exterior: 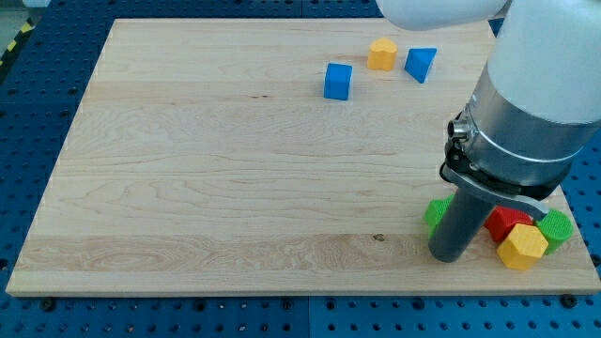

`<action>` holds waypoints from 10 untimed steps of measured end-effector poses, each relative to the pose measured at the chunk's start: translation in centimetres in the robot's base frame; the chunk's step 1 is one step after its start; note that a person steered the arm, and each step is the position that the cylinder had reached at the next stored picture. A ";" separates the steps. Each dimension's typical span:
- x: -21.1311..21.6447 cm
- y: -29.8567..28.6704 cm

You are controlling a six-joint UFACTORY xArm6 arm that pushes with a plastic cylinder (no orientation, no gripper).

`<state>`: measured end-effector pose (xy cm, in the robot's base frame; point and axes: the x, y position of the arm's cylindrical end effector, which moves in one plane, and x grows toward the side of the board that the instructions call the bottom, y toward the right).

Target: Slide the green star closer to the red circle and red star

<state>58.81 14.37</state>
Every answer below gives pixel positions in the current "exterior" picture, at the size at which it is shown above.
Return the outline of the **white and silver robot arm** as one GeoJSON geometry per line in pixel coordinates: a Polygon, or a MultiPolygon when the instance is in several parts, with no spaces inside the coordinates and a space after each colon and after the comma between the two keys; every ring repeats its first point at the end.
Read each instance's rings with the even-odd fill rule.
{"type": "Polygon", "coordinates": [[[470,200],[548,213],[545,199],[600,127],[596,1],[381,1],[405,30],[502,18],[470,100],[448,126],[444,179],[470,200]]]}

